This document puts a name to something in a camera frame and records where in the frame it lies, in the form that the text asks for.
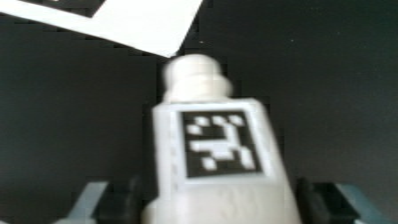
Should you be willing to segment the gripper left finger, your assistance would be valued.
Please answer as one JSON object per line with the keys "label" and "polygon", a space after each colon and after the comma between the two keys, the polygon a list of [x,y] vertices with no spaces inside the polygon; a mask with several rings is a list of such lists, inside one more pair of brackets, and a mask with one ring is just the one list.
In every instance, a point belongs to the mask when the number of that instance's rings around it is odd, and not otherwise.
{"label": "gripper left finger", "polygon": [[133,176],[124,181],[92,181],[59,224],[142,224],[140,212],[140,178]]}

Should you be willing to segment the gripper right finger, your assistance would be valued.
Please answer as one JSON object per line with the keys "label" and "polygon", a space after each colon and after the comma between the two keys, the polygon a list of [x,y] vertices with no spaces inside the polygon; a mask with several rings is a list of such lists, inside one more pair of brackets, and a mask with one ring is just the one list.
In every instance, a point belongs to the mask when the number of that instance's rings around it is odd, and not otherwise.
{"label": "gripper right finger", "polygon": [[386,216],[352,184],[300,178],[295,196],[304,224],[386,224]]}

